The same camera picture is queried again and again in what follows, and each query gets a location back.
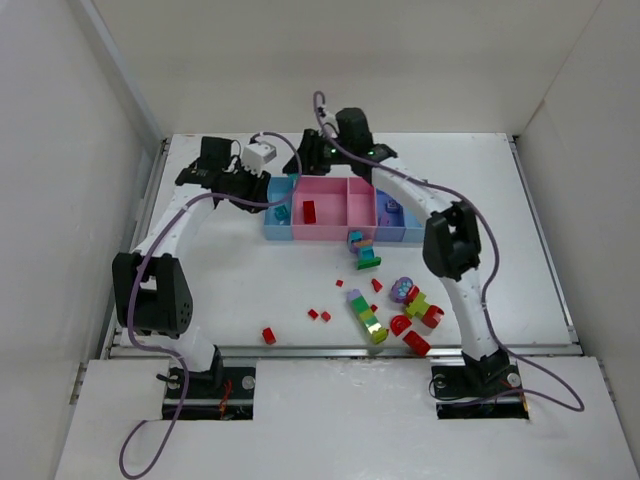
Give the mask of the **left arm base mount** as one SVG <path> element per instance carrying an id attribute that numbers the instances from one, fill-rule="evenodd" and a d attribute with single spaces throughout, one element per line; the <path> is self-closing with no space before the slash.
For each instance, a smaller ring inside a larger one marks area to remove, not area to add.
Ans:
<path id="1" fill-rule="evenodd" d="M 190 372 L 182 407 L 184 371 L 171 367 L 167 375 L 156 378 L 166 385 L 161 407 L 163 420 L 174 416 L 184 421 L 245 421 L 254 416 L 256 369 L 251 366 L 227 366 L 215 359 L 208 371 Z"/>

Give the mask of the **teal green lego stack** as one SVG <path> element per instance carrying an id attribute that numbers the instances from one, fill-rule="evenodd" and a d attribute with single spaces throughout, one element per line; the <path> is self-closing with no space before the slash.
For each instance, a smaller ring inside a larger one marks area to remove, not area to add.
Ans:
<path id="1" fill-rule="evenodd" d="M 361 231 L 351 231 L 347 237 L 349 251 L 356 256 L 356 269 L 365 270 L 378 267 L 382 259 L 373 248 L 373 240 L 365 238 Z"/>

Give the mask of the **teal lego brick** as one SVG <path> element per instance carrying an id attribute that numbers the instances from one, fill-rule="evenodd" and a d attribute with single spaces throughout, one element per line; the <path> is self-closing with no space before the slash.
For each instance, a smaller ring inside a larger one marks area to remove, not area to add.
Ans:
<path id="1" fill-rule="evenodd" d="M 290 211 L 285 204 L 276 206 L 273 214 L 278 224 L 288 224 L 290 222 Z"/>

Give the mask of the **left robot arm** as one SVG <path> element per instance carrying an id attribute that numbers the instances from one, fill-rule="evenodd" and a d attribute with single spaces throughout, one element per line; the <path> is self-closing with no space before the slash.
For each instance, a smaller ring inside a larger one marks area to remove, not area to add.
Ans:
<path id="1" fill-rule="evenodd" d="M 174 352 L 191 372 L 210 370 L 216 348 L 192 323 L 194 301 L 181 259 L 220 201 L 250 213 L 264 210 L 271 178 L 264 167 L 276 156 L 267 142 L 232 150 L 230 139 L 203 137 L 157 224 L 112 262 L 117 318 L 130 343 L 150 353 Z"/>

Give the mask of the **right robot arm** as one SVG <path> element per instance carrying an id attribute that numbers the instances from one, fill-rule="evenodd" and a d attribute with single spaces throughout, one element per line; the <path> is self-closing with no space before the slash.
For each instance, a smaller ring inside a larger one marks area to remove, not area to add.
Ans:
<path id="1" fill-rule="evenodd" d="M 326 175 L 335 165 L 348 165 L 352 173 L 381 190 L 409 211 L 424 227 L 422 255 L 427 269 L 439 278 L 449 296 L 461 335 L 467 369 L 486 382 L 504 372 L 508 353 L 497 339 L 487 308 L 487 290 L 497 274 L 499 252 L 486 281 L 480 280 L 479 224 L 486 220 L 472 202 L 454 189 L 418 178 L 399 154 L 374 141 L 364 112 L 344 108 L 334 117 L 330 133 L 327 111 L 314 107 L 316 130 L 303 133 L 298 148 L 302 174 Z"/>

